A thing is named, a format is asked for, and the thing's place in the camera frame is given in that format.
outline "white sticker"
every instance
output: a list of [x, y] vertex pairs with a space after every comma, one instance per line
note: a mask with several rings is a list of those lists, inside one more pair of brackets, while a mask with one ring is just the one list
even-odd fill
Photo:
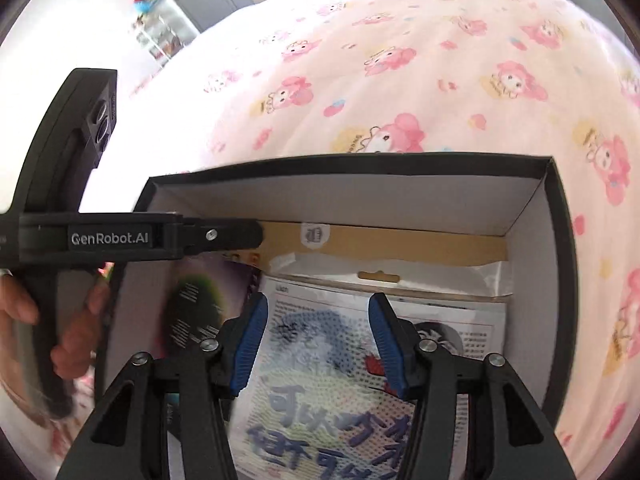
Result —
[[329, 240], [328, 224], [300, 224], [300, 241], [309, 249], [319, 249]]

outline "open cardboard box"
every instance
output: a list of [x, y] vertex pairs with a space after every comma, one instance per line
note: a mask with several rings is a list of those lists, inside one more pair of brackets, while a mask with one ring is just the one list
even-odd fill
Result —
[[[424, 253], [421, 261], [450, 265], [504, 259], [506, 249], [514, 293], [508, 301], [504, 354], [548, 420], [553, 425], [558, 420], [574, 357], [578, 297], [570, 216], [549, 157], [281, 158], [152, 178], [136, 210], [413, 231], [418, 232], [414, 255]], [[278, 231], [267, 229], [265, 244], [272, 243], [270, 232]], [[483, 248], [488, 254], [482, 254]], [[170, 262], [115, 267], [118, 292], [110, 334], [98, 353], [98, 393], [133, 353], [152, 347], [150, 326], [162, 307], [159, 283], [170, 271]]]

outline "blue gripper pad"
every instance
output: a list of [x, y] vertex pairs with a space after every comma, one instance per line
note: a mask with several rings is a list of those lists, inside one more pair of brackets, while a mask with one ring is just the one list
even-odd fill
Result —
[[254, 294], [249, 300], [247, 311], [238, 318], [238, 321], [245, 315], [248, 318], [244, 319], [244, 323], [242, 323], [244, 330], [236, 347], [233, 358], [233, 373], [229, 381], [229, 390], [235, 397], [238, 396], [249, 381], [249, 375], [251, 375], [251, 369], [254, 366], [262, 334], [264, 334], [264, 329], [267, 325], [269, 307], [265, 295], [260, 292]]
[[416, 386], [415, 345], [420, 341], [420, 336], [410, 322], [398, 319], [381, 292], [375, 293], [369, 300], [369, 325], [389, 386], [400, 399], [411, 399]]

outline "bedsheet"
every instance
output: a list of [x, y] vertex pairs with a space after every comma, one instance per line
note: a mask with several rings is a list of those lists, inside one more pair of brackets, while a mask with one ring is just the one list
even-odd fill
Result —
[[553, 155], [580, 316], [557, 434], [596, 479], [640, 413], [640, 68], [565, 0], [268, 0], [201, 35], [121, 110], [84, 210], [153, 174], [316, 153]]

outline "screw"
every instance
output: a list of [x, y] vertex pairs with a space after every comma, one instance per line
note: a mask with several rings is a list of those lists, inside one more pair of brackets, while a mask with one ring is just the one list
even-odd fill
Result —
[[491, 354], [489, 355], [489, 362], [493, 366], [503, 366], [506, 361], [504, 360], [504, 357], [502, 357], [500, 354]]
[[205, 352], [213, 352], [220, 346], [220, 343], [213, 338], [203, 339], [200, 342], [200, 348]]
[[145, 364], [147, 361], [149, 361], [150, 357], [151, 356], [146, 352], [138, 352], [131, 358], [131, 363], [134, 366], [140, 366]]
[[423, 352], [435, 352], [438, 348], [438, 343], [433, 339], [423, 339], [418, 343], [418, 348]]

